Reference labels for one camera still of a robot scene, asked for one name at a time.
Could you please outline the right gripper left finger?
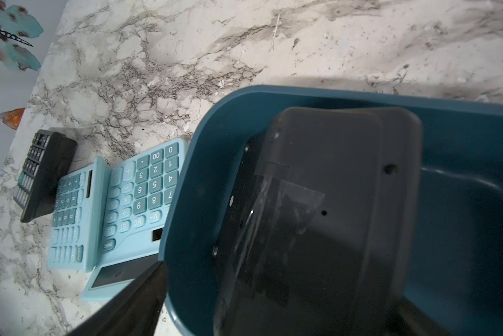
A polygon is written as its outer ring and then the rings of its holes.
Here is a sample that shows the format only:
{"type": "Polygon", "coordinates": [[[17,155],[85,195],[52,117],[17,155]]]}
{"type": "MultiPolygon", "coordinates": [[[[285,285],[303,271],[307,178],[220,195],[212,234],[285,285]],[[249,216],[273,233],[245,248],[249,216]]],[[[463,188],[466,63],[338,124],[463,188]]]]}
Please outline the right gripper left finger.
{"type": "Polygon", "coordinates": [[[167,267],[158,261],[69,334],[153,335],[167,287],[167,267]]]}

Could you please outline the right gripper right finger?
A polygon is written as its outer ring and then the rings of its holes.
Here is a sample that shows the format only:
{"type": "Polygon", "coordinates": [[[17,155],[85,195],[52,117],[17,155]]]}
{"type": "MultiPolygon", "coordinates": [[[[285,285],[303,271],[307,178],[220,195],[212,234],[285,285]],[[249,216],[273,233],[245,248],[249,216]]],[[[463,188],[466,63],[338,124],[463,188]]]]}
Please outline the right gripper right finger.
{"type": "Polygon", "coordinates": [[[387,335],[451,336],[451,333],[402,297],[386,324],[387,335]]]}

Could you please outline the teal plastic storage box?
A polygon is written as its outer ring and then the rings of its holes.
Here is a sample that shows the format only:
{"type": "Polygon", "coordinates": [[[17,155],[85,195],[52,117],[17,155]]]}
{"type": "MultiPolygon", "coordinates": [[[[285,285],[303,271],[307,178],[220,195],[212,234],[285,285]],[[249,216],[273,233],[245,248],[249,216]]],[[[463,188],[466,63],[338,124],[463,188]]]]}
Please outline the teal plastic storage box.
{"type": "Polygon", "coordinates": [[[503,335],[503,105],[256,85],[217,102],[184,160],[160,257],[184,335],[211,335],[211,251],[247,140],[292,106],[399,106],[423,124],[422,182],[405,295],[453,335],[503,335]]]}

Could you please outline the light blue calculator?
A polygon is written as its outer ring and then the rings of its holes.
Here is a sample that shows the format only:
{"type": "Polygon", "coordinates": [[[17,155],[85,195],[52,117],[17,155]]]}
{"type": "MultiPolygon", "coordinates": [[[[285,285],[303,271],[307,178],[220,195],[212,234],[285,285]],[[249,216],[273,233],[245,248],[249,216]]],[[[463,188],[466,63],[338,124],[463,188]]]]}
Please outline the light blue calculator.
{"type": "Polygon", "coordinates": [[[115,166],[109,178],[99,261],[81,299],[107,302],[158,260],[188,142],[176,138],[115,166]]]}
{"type": "Polygon", "coordinates": [[[55,197],[47,254],[49,269],[91,272],[98,263],[111,168],[93,163],[62,177],[55,197]]]}

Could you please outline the black calculator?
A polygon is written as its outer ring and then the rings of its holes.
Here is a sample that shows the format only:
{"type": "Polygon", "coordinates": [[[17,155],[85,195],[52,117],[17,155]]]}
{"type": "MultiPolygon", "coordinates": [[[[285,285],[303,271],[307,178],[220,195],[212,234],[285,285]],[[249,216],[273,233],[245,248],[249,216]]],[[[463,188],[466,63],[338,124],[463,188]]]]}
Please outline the black calculator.
{"type": "Polygon", "coordinates": [[[410,264],[423,126],[291,107],[244,150],[217,245],[215,335],[385,335],[410,264]]]}
{"type": "Polygon", "coordinates": [[[76,148],[77,142],[60,132],[39,130],[34,135],[13,196],[22,209],[20,222],[53,212],[59,180],[69,172],[76,148]]]}

